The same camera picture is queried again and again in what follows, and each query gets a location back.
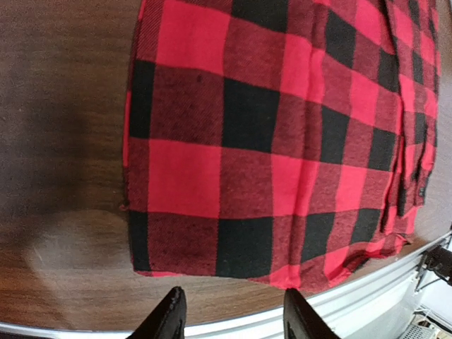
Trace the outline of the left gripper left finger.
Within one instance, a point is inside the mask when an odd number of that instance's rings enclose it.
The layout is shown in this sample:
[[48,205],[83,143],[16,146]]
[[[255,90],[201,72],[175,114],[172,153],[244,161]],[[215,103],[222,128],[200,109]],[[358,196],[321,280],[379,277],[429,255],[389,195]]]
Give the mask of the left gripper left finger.
[[173,287],[127,339],[183,339],[186,312],[184,290]]

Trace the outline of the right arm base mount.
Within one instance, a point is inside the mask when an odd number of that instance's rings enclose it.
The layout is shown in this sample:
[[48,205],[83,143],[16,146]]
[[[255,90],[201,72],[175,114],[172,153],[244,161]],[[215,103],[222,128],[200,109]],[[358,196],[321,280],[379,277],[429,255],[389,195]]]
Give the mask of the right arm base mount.
[[[451,286],[451,251],[441,245],[425,251],[417,268],[418,281],[415,292],[420,292],[436,281],[444,281],[447,285]],[[422,285],[422,281],[428,272],[435,274],[437,279]]]

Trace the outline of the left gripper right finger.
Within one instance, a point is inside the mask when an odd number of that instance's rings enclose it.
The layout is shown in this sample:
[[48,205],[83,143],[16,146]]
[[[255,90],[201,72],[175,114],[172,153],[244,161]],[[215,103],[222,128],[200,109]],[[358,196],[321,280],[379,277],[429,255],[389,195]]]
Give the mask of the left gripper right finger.
[[285,339],[340,339],[296,289],[287,289],[283,305]]

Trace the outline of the red black plaid shirt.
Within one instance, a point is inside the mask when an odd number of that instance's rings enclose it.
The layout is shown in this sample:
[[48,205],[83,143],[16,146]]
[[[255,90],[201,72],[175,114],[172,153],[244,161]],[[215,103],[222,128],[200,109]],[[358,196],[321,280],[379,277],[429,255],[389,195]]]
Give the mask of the red black plaid shirt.
[[133,269],[319,292],[398,254],[436,155],[434,1],[143,1]]

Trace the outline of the aluminium front rail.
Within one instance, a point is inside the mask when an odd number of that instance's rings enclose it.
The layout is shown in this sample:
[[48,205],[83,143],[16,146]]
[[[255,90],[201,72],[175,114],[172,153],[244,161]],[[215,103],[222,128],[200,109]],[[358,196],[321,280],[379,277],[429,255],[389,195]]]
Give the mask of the aluminium front rail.
[[[363,338],[362,328],[420,294],[417,269],[422,256],[445,245],[451,233],[430,242],[394,263],[330,291],[308,298],[308,303],[341,338]],[[216,321],[185,329],[187,338],[282,338],[283,309]]]

